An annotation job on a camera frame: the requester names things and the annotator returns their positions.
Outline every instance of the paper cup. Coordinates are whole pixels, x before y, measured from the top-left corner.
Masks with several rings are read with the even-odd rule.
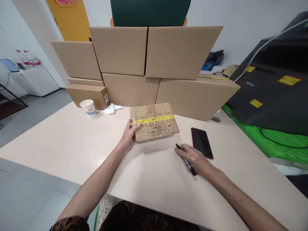
[[[91,99],[86,99],[80,103],[80,106],[85,110],[89,116],[96,115],[94,102]]]

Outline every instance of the black marker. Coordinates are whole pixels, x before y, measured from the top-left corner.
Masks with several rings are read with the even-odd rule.
[[[175,145],[176,145],[176,147],[177,147],[178,149],[183,150],[183,149],[181,149],[181,147],[180,147],[177,143],[176,143]],[[183,159],[184,159],[185,163],[187,164],[187,167],[189,168],[189,170],[190,170],[190,172],[192,173],[192,175],[197,175],[195,169],[192,167],[192,165],[190,164],[190,162],[189,162],[188,160],[186,160],[185,158],[183,158]]]

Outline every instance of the smartphone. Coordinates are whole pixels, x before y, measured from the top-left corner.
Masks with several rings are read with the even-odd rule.
[[[206,158],[214,159],[206,131],[192,128],[192,143]]]

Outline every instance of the crumpled tissue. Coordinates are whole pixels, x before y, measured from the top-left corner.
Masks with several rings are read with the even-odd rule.
[[[105,114],[105,115],[114,114],[115,110],[117,110],[117,109],[122,109],[122,107],[118,106],[118,105],[114,105],[112,103],[112,104],[110,104],[109,107],[107,107],[106,109],[102,110],[102,113]]]

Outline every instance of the white cabinet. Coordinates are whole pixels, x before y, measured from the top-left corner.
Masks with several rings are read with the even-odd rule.
[[[46,68],[12,72],[10,77],[30,95],[44,96],[59,89]]]

